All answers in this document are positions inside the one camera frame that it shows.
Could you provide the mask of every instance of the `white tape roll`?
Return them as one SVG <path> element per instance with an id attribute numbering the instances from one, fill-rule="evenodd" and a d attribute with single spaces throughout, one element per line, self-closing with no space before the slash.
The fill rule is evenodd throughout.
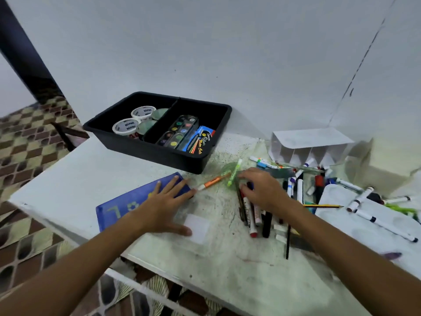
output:
<path id="1" fill-rule="evenodd" d="M 138 138 L 137 127 L 139 121 L 134 118 L 128 118 L 118 121 L 112 126 L 112 131 L 121 136 L 129 136 L 131 138 Z"/>
<path id="2" fill-rule="evenodd" d="M 151 120 L 152 119 L 152 112 L 155 111 L 155 107 L 153 106 L 141 106 L 137 109 L 134 109 L 131 112 L 132 118 L 136 119 L 140 122 Z"/>

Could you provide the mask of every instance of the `orange marker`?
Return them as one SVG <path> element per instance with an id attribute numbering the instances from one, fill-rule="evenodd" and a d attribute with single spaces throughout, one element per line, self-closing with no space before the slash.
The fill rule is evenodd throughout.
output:
<path id="1" fill-rule="evenodd" d="M 200 186 L 197 188 L 197 191 L 204 190 L 205 188 L 208 188 L 208 187 L 210 187 L 210 186 L 212 186 L 212 185 L 214 185 L 214 184 L 218 183 L 220 180 L 222 180 L 222 179 L 224 179 L 225 177 L 228 177 L 228 176 L 230 176 L 230 175 L 231 175 L 231 172 L 229 172 L 229 173 L 225 174 L 224 176 L 221 176 L 221 175 L 220 175 L 220 176 L 217 176 L 217 177 L 215 177 L 214 179 L 212 179 L 212 180 L 210 180 L 210 181 L 206 182 L 205 184 L 200 185 Z"/>

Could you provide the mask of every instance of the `tabletop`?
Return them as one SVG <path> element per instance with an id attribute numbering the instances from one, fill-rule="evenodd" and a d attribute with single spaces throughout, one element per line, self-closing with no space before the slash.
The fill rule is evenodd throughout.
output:
<path id="1" fill-rule="evenodd" d="M 224 133 L 201 175 L 182 172 L 191 187 L 220 173 L 222 166 L 268 158 L 264 141 Z M 243 168 L 253 165 L 245 161 Z M 91 239 L 99 233 L 95 207 L 178 170 L 105 148 L 91 137 L 24 185 L 10 201 L 28 214 Z M 239 218 L 235 191 L 222 184 L 198 193 L 180 208 L 207 219 L 203 244 L 174 234 L 146 234 L 123 256 L 151 271 L 245 315 L 369 315 L 326 269 L 298 250 L 284 259 L 284 245 L 252 239 Z"/>

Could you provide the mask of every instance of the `patterned floor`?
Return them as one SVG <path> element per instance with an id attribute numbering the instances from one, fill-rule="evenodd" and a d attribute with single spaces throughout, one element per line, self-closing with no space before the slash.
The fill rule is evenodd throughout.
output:
<path id="1" fill-rule="evenodd" d="M 0 120 L 0 299 L 72 250 L 70 244 L 50 229 L 6 201 L 13 192 L 69 153 L 50 123 L 67 127 L 79 125 L 71 106 L 54 84 L 47 89 L 35 86 L 33 92 L 43 104 L 33 104 Z M 236 315 L 141 266 L 130 266 L 136 281 L 199 315 Z M 104 275 L 72 315 L 158 316 L 176 313 Z"/>

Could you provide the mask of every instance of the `sticky note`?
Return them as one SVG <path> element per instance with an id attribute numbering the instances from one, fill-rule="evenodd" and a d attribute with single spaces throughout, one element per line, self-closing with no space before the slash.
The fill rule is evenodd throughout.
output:
<path id="1" fill-rule="evenodd" d="M 188 239 L 197 244 L 203 244 L 205 242 L 209 225 L 210 222 L 206 218 L 188 214 L 186 221 L 184 222 L 184 226 L 187 226 L 192 230 L 192 236 L 188 237 Z"/>

